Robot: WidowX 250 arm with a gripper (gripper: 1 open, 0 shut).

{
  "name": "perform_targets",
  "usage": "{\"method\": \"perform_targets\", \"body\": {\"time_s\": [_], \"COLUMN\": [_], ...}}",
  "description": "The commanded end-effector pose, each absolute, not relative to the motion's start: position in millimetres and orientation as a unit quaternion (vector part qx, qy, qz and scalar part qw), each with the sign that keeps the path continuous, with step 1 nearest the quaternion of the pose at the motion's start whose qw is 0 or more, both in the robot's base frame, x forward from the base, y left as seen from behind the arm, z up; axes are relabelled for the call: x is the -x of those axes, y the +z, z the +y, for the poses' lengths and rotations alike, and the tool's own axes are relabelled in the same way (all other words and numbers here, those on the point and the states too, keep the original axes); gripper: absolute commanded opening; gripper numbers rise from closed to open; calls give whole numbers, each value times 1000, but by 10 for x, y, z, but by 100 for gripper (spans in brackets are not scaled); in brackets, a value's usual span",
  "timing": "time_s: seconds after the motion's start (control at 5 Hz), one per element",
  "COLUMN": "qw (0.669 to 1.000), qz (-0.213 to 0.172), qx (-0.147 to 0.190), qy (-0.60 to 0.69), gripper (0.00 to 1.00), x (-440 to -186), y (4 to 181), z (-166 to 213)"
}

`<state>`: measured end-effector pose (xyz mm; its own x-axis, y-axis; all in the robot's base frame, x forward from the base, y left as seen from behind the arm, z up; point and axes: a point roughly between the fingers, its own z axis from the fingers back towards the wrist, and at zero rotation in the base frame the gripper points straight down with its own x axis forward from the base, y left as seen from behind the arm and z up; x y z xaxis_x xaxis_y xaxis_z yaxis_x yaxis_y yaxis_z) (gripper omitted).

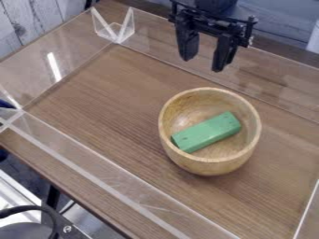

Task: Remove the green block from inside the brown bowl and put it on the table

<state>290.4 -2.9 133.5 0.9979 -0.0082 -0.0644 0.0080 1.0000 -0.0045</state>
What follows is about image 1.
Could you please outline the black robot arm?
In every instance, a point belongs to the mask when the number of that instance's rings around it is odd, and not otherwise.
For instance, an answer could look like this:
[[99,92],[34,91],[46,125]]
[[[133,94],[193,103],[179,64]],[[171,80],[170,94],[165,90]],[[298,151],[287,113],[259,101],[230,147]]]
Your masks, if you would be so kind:
[[238,0],[170,0],[169,21],[175,24],[179,57],[193,60],[199,51],[199,35],[217,38],[213,71],[222,72],[234,61],[239,47],[254,42],[257,16],[241,11]]

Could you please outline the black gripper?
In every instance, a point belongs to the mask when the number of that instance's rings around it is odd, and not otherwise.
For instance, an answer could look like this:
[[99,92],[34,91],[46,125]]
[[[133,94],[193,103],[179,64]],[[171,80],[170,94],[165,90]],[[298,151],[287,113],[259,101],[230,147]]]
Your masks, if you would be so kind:
[[254,42],[257,16],[238,5],[238,0],[170,2],[169,21],[177,27],[181,58],[189,62],[198,55],[199,33],[218,37],[213,71],[222,72],[234,60],[238,45],[247,48]]

